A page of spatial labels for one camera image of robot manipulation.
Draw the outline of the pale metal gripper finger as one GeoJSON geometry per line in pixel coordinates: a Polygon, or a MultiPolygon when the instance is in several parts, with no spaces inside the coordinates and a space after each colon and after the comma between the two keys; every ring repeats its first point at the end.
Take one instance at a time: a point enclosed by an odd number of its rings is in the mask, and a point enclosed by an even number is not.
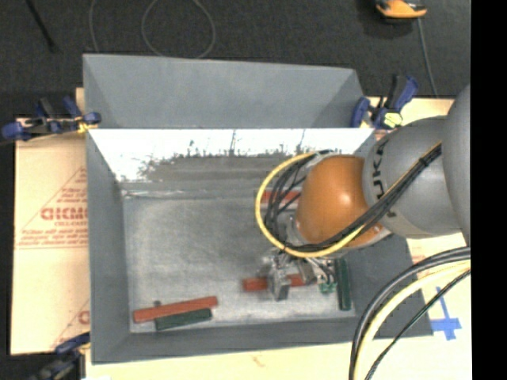
{"type": "Polygon", "coordinates": [[[257,278],[267,278],[273,275],[277,270],[276,256],[263,256],[261,264],[256,272],[257,278]]]}
{"type": "Polygon", "coordinates": [[[285,271],[273,270],[270,273],[270,292],[275,301],[283,301],[288,298],[292,282],[285,271]]]}

